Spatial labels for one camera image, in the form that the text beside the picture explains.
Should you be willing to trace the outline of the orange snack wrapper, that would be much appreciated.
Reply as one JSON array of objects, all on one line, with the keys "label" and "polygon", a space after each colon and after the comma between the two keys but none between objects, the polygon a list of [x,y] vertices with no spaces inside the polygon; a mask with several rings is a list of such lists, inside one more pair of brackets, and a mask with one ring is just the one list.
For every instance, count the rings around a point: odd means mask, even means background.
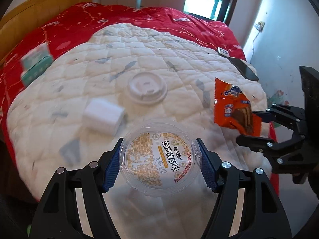
[{"label": "orange snack wrapper", "polygon": [[214,123],[236,129],[242,135],[260,136],[262,119],[252,112],[251,104],[242,90],[215,79]]}]

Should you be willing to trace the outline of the white styrofoam block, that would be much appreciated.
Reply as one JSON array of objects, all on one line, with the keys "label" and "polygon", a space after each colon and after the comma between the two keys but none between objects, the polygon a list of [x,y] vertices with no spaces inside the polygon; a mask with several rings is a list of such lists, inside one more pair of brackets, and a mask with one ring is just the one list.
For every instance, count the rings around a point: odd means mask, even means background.
[{"label": "white styrofoam block", "polygon": [[108,100],[94,98],[83,112],[83,125],[94,131],[115,136],[123,120],[125,109]]}]

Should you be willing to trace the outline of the clear round dessert container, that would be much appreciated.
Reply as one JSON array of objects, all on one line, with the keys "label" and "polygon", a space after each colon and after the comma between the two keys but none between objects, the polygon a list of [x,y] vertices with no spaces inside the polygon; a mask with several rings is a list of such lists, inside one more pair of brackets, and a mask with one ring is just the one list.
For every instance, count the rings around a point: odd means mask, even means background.
[{"label": "clear round dessert container", "polygon": [[131,129],[119,152],[120,171],[127,183],[152,197],[187,188],[201,163],[201,152],[191,132],[168,119],[148,120]]}]

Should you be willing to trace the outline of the white cup lid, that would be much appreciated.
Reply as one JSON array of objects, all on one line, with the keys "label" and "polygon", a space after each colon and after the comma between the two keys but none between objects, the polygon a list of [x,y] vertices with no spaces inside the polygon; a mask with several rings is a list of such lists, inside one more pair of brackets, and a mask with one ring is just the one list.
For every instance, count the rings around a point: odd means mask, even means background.
[{"label": "white cup lid", "polygon": [[140,72],[127,84],[126,93],[134,103],[153,105],[161,102],[167,95],[168,85],[165,80],[152,72]]}]

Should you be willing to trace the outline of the black smartphone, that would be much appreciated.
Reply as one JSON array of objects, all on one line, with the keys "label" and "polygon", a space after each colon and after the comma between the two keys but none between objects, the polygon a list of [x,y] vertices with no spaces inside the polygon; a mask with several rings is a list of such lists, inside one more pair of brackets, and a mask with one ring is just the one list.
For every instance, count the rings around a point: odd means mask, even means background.
[{"label": "black smartphone", "polygon": [[256,74],[254,74],[254,72],[241,59],[229,57],[228,60],[235,68],[237,68],[237,70],[241,75],[243,75],[243,77],[245,77],[245,79],[259,81],[258,76],[256,76]]}]

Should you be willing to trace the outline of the white charger box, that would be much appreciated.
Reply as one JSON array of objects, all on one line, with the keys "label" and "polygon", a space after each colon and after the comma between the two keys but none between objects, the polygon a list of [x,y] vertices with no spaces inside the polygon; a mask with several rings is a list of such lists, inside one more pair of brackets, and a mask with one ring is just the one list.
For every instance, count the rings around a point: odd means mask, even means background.
[{"label": "white charger box", "polygon": [[225,57],[225,58],[229,58],[229,57],[230,57],[228,51],[225,50],[225,49],[223,49],[223,48],[218,47],[218,48],[217,48],[217,52],[218,52],[218,54],[219,54],[220,56],[222,56],[222,57]]}]

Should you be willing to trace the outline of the teal tissue pack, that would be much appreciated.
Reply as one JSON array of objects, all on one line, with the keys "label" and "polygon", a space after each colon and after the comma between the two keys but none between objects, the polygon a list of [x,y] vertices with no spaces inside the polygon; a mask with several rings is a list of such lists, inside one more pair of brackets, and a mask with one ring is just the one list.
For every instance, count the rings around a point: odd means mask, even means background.
[{"label": "teal tissue pack", "polygon": [[21,74],[21,81],[24,87],[28,87],[35,79],[44,74],[52,63],[53,57],[46,56],[28,70],[23,71]]}]

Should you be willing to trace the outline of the white pink tissue pack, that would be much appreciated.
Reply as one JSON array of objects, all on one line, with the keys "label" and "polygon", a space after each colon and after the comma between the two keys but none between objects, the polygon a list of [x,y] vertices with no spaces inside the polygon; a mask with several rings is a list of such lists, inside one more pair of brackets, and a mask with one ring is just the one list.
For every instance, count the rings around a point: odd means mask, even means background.
[{"label": "white pink tissue pack", "polygon": [[21,64],[23,66],[24,71],[29,70],[31,67],[36,65],[45,57],[50,55],[50,51],[48,48],[48,43],[42,43],[27,52],[21,59]]}]

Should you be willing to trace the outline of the wooden headboard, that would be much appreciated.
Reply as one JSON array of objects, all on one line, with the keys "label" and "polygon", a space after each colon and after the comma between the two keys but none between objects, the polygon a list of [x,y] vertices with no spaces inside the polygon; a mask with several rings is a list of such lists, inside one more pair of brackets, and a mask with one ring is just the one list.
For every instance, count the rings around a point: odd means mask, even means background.
[{"label": "wooden headboard", "polygon": [[42,26],[65,9],[92,0],[27,0],[1,19],[1,64],[30,31]]}]

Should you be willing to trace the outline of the wall power socket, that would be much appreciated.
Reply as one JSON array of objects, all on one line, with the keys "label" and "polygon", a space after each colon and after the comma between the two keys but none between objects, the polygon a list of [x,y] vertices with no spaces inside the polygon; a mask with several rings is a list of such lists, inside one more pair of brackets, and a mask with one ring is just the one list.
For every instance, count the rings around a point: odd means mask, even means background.
[{"label": "wall power socket", "polygon": [[262,22],[262,21],[254,24],[255,29],[259,32],[263,30],[264,26],[265,26],[265,22]]}]

